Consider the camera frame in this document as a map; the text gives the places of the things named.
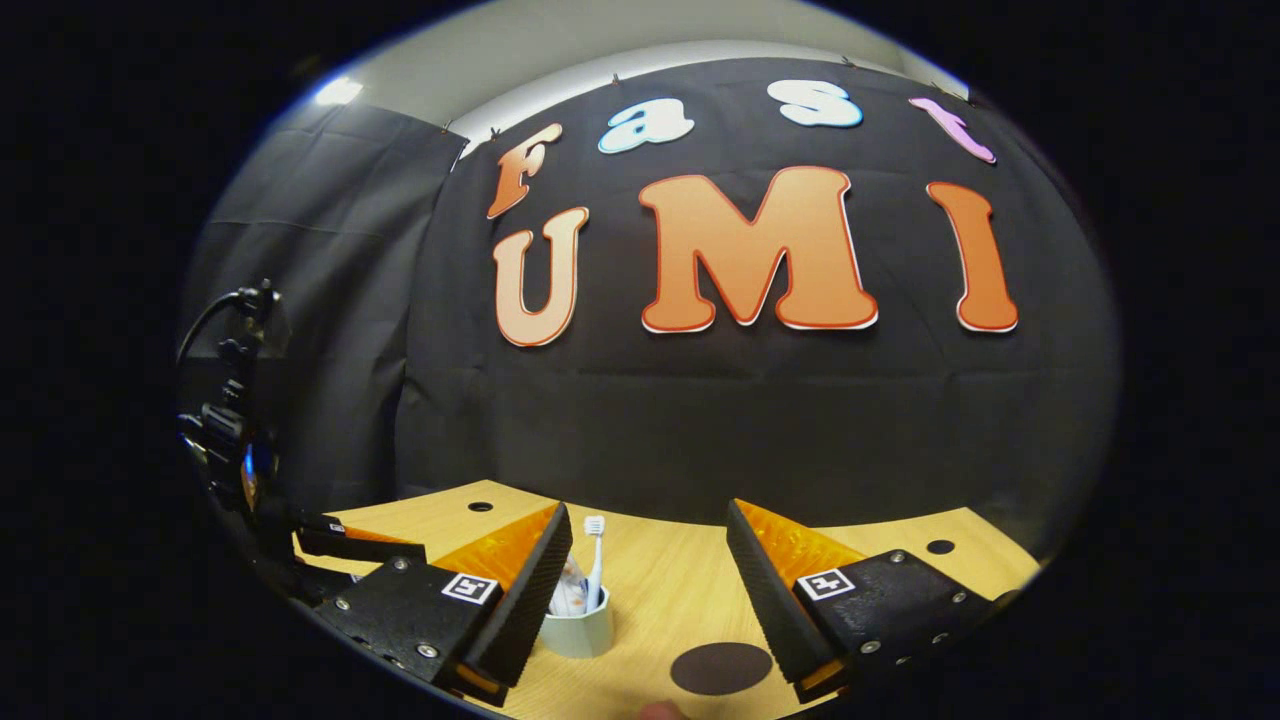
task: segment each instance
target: white toothbrush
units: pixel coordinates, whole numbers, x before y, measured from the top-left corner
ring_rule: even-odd
[[[589,515],[582,520],[582,529],[586,534],[595,536],[595,564],[591,565],[591,573],[586,577],[586,611],[590,612],[600,606],[600,574],[604,573],[604,556],[603,544],[604,539],[604,516],[603,515]]]

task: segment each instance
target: cable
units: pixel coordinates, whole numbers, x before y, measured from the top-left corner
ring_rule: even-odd
[[[214,313],[221,310],[228,305],[234,304],[239,299],[241,299],[239,291],[228,292],[227,295],[219,297],[212,304],[210,304],[209,307],[205,307],[205,311],[200,314],[200,318],[196,318],[196,324],[191,325],[191,329],[187,331],[187,337],[182,338],[182,346],[178,347],[178,360],[177,360],[178,368],[182,368],[182,361],[183,359],[187,357],[187,351],[191,350],[191,342],[196,340],[196,333],[200,332],[200,328],[205,327],[205,323],[207,323],[209,319],[214,316]]]

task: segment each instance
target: white wall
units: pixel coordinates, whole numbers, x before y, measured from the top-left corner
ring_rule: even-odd
[[[511,127],[613,73],[841,55],[948,91],[964,87],[892,40],[797,0],[497,0],[407,35],[342,74],[364,85],[358,102],[452,120],[470,150],[490,127]]]

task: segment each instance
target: table surface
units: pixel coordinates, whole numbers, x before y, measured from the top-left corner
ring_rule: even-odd
[[[493,509],[470,510],[474,502],[488,502]],[[430,561],[553,502],[480,480],[332,515],[355,528],[420,542]],[[605,518],[604,585],[613,605],[613,647],[599,657],[572,660],[552,653],[539,641],[506,705],[494,708],[475,701],[477,705],[518,719],[572,715],[630,720],[641,706],[669,698],[696,720],[753,720],[783,717],[835,697],[801,705],[776,664],[764,680],[732,694],[701,696],[680,688],[671,679],[671,665],[691,648],[739,642],[768,650],[730,555],[724,527],[566,506],[573,523],[572,553],[584,569],[595,559],[595,542],[582,532],[582,519]],[[964,507],[815,529],[868,556],[906,550],[987,600],[1021,588],[1039,571],[1021,547]],[[925,546],[936,539],[951,541],[955,550],[928,552]],[[308,556],[301,550],[298,555],[311,565],[346,573],[369,574],[378,568],[375,562]]]

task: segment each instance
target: brown circular mark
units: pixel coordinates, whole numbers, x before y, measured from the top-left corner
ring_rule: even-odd
[[[731,694],[769,675],[773,657],[746,643],[710,643],[695,647],[671,664],[671,679],[698,694]]]

